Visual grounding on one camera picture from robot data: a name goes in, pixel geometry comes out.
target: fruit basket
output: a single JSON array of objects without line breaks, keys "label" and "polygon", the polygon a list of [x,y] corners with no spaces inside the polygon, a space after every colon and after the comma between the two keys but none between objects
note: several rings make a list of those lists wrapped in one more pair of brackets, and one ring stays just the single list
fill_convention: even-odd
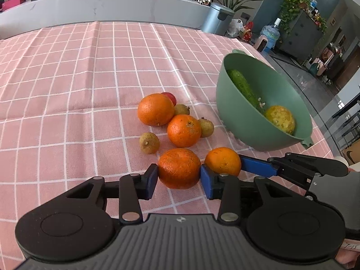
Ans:
[{"label": "fruit basket", "polygon": [[[291,111],[296,121],[293,135],[268,121],[241,94],[227,70],[239,70],[255,94],[265,102],[264,109],[281,105]],[[239,50],[224,57],[217,87],[216,103],[224,125],[235,137],[259,151],[283,149],[311,136],[313,126],[309,111],[296,90],[271,67]]]}]

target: red apple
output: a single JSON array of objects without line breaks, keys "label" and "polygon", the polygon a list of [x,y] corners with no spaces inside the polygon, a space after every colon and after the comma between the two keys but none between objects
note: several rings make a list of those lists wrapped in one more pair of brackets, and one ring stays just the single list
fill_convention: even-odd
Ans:
[{"label": "red apple", "polygon": [[169,92],[162,92],[161,94],[166,95],[174,104],[174,106],[176,105],[176,97],[174,94],[169,93]]}]

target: trash can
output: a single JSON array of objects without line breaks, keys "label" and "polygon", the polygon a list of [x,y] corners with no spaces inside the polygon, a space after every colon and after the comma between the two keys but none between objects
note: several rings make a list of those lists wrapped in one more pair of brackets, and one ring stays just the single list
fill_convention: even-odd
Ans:
[{"label": "trash can", "polygon": [[212,3],[201,30],[223,36],[234,15],[235,12],[230,8],[218,3]]}]

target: red box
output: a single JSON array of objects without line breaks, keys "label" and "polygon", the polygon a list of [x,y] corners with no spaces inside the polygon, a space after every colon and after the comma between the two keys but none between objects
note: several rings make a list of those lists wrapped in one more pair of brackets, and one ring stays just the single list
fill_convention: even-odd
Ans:
[{"label": "red box", "polygon": [[24,2],[25,0],[8,0],[2,4],[2,9],[7,10]]}]

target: kitchen counter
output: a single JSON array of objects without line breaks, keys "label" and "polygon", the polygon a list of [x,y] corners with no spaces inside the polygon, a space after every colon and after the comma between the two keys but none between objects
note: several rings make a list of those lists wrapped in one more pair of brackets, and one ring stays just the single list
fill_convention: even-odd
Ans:
[{"label": "kitchen counter", "polygon": [[208,6],[189,0],[38,0],[0,14],[0,39],[62,24],[139,21],[200,28]]}]

